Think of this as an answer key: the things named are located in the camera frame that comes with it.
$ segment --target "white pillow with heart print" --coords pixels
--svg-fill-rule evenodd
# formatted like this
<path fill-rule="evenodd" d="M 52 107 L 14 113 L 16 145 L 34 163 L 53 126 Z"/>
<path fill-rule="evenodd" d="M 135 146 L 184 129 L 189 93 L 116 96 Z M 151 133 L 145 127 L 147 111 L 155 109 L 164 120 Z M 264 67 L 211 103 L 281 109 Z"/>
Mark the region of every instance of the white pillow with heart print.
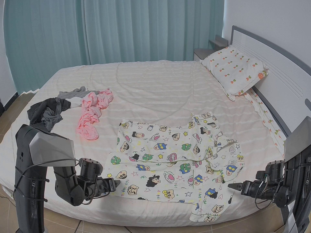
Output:
<path fill-rule="evenodd" d="M 242 53 L 232 45 L 212 53 L 200 62 L 218 80 L 232 101 L 269 73 L 262 61 Z"/>

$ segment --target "tiled floor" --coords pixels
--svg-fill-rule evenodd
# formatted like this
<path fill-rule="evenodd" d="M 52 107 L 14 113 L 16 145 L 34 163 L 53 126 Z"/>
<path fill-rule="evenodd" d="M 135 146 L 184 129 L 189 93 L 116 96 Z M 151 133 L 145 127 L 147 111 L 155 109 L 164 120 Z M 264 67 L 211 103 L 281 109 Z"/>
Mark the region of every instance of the tiled floor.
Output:
<path fill-rule="evenodd" d="M 23 94 L 19 96 L 9 109 L 0 117 L 0 142 L 4 134 L 8 131 L 11 123 L 21 113 L 27 105 L 33 94 Z M 14 233 L 18 228 L 16 209 L 14 200 L 10 198 L 0 188 L 0 195 L 6 198 L 0 198 L 0 233 Z M 45 226 L 49 229 L 49 233 L 73 233 L 79 223 L 79 220 L 58 214 L 56 212 L 45 209 Z M 122 227 L 114 225 L 102 225 L 82 221 L 77 230 L 78 233 L 268 233 L 276 231 L 282 227 L 283 221 L 281 211 L 275 205 L 269 206 L 267 209 L 258 211 L 252 215 L 238 220 L 232 220 L 224 223 L 208 225 L 208 226 L 187 226 L 187 227 L 170 227 L 170 228 L 146 228 L 146 227 Z"/>

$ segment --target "white headboard panel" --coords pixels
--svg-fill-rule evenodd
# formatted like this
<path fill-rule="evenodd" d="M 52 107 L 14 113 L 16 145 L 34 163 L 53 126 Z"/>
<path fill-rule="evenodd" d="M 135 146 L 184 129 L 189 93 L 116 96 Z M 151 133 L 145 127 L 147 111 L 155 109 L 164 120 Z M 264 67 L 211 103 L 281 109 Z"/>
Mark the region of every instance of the white headboard panel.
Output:
<path fill-rule="evenodd" d="M 270 69 L 270 74 L 253 88 L 286 135 L 306 116 L 311 117 L 311 68 L 308 65 L 274 43 L 236 26 L 232 26 L 231 44 Z"/>

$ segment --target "bed sheet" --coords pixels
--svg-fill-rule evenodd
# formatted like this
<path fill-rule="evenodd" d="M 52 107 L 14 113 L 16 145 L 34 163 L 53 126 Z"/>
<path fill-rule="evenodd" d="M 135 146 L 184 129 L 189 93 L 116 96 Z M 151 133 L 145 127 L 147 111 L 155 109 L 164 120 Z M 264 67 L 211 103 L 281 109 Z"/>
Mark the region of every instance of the bed sheet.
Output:
<path fill-rule="evenodd" d="M 198 61 L 156 61 L 97 64 L 59 70 L 33 97 L 12 123 L 0 144 L 0 183 L 13 190 L 17 146 L 15 134 L 23 123 L 29 124 L 30 105 L 46 98 L 56 97 L 59 91 L 71 91 L 85 85 L 89 90 L 109 87 L 114 99 L 102 111 L 94 126 L 99 139 L 88 141 L 76 133 L 81 108 L 62 112 L 63 120 L 52 132 L 74 141 L 77 158 L 87 157 L 105 163 L 107 155 L 115 151 L 119 123 L 122 119 L 167 126 L 185 125 L 190 113 L 213 111 L 220 128 L 228 137 L 241 143 L 247 165 L 236 182 L 254 180 L 257 170 L 282 159 L 269 130 L 244 97 L 233 102 L 223 93 L 220 84 Z M 94 223 L 122 226 L 176 227 L 206 225 L 192 222 L 189 216 L 192 204 L 163 203 L 108 196 L 90 205 L 73 207 L 59 198 L 54 191 L 53 168 L 48 168 L 45 207 L 55 212 Z M 257 211 L 253 198 L 235 192 L 231 206 L 214 223 L 238 219 Z"/>

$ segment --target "wall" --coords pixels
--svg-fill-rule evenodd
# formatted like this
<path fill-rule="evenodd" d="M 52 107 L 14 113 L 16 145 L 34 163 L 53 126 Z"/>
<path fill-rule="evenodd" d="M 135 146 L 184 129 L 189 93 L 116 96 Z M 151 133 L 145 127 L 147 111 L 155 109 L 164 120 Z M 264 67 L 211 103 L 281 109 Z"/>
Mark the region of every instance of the wall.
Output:
<path fill-rule="evenodd" d="M 6 105 L 6 103 L 16 93 L 16 88 L 10 71 L 9 62 L 7 61 L 5 53 L 3 34 L 4 1 L 5 0 L 0 0 L 0 99 L 3 106 Z"/>
<path fill-rule="evenodd" d="M 232 25 L 255 33 L 311 66 L 311 0 L 225 0 L 223 37 Z"/>

